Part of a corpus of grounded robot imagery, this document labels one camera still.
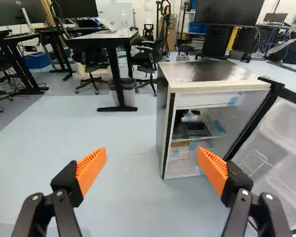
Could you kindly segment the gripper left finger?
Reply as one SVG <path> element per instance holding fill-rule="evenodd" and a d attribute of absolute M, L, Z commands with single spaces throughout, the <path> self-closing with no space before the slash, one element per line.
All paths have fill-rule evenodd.
<path fill-rule="evenodd" d="M 52 193 L 29 195 L 23 202 L 12 231 L 13 237 L 44 237 L 55 218 L 61 237 L 80 237 L 74 209 L 83 202 L 88 190 L 107 161 L 101 147 L 79 161 L 70 161 L 52 180 Z"/>

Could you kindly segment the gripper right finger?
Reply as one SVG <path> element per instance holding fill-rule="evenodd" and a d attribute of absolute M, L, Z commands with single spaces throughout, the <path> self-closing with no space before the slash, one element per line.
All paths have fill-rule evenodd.
<path fill-rule="evenodd" d="M 243 237 L 249 219 L 253 219 L 259 237 L 293 235 L 278 197 L 265 192 L 253 194 L 253 180 L 234 162 L 224 161 L 202 147 L 197 162 L 221 202 L 230 209 L 223 237 Z"/>

